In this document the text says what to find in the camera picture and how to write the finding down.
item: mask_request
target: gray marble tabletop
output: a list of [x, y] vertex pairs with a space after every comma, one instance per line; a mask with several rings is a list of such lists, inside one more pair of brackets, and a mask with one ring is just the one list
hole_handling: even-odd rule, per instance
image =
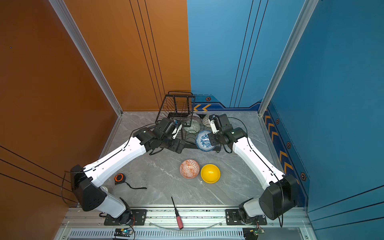
[[[254, 145], [267, 159], [272, 158], [262, 130], [265, 126], [260, 124], [256, 112], [214, 113], [226, 113], [242, 120]], [[156, 116], [157, 112], [124, 112], [108, 152], [127, 141], [132, 130], [154, 122]], [[230, 121], [233, 127], [243, 127], [235, 119]], [[202, 180], [200, 174], [193, 179], [182, 177], [179, 168], [187, 159], [197, 161], [200, 169], [206, 164], [215, 164], [221, 173], [219, 181], [208, 184]], [[181, 154], [166, 149], [152, 156], [146, 153], [117, 173], [123, 173], [127, 177], [126, 182], [132, 187], [147, 187], [145, 190], [131, 189], [126, 184], [115, 185], [114, 175], [103, 184], [109, 192], [122, 197], [129, 205], [172, 204], [171, 196], [177, 204], [238, 205], [252, 197], [260, 197], [263, 192], [259, 181], [245, 162], [236, 154], [228, 154], [223, 149], [219, 153], [198, 149], [184, 149]]]

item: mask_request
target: black wire basket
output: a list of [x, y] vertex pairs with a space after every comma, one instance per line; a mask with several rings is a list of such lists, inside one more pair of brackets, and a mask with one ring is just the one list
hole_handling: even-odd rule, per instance
[[[159, 113], [157, 114], [155, 123], [159, 123], [163, 118], [169, 118], [170, 120], [176, 120], [177, 124], [182, 124], [183, 127], [177, 134], [177, 138], [185, 140], [186, 144], [184, 148], [198, 149], [195, 143], [198, 132], [187, 132], [184, 128], [190, 127], [192, 124], [192, 114], [194, 111], [195, 96], [190, 92], [170, 91], [164, 96]], [[204, 114], [198, 114], [200, 120], [204, 118]], [[204, 126], [200, 123], [200, 131], [210, 130], [210, 127]], [[221, 146], [216, 146], [214, 151], [219, 152]]]

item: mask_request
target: orange patterned bowl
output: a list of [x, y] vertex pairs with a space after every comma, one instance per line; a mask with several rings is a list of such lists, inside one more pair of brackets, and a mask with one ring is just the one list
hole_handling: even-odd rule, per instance
[[200, 166], [195, 160], [188, 159], [180, 165], [180, 174], [187, 179], [196, 177], [199, 172]]

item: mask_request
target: yellow chevron arrow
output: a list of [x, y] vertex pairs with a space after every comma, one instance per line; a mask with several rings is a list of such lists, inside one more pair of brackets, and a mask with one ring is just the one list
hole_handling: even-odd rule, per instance
[[285, 163], [284, 163], [284, 172], [285, 172], [285, 173], [287, 173], [287, 167], [289, 167], [290, 169], [293, 170], [292, 166], [285, 162]]
[[200, 107], [200, 105], [201, 105], [201, 104], [196, 105], [196, 106], [193, 108], [193, 110], [194, 110], [194, 111], [198, 111], [197, 108]]
[[271, 126], [274, 127], [274, 125], [272, 123], [268, 123], [268, 132], [270, 132]]
[[285, 152], [280, 151], [280, 162], [281, 162], [281, 156], [282, 156], [282, 155], [288, 157], [287, 154], [286, 154]]
[[271, 118], [270, 116], [265, 116], [265, 125], [266, 125], [266, 119]]
[[208, 111], [208, 110], [207, 110], [207, 107], [209, 107], [209, 106], [211, 106], [211, 104], [208, 104], [207, 106], [203, 107], [203, 110], [204, 110], [204, 111]]
[[273, 136], [274, 136], [274, 135], [279, 136], [279, 135], [277, 134], [277, 132], [272, 131], [272, 142], [273, 142]]

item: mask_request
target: blue and white bowl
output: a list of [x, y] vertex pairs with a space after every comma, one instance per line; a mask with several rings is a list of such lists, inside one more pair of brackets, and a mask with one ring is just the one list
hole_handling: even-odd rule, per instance
[[201, 151], [204, 152], [212, 151], [215, 148], [215, 146], [212, 146], [209, 141], [208, 133], [211, 133], [211, 131], [204, 130], [199, 132], [196, 136], [196, 145]]

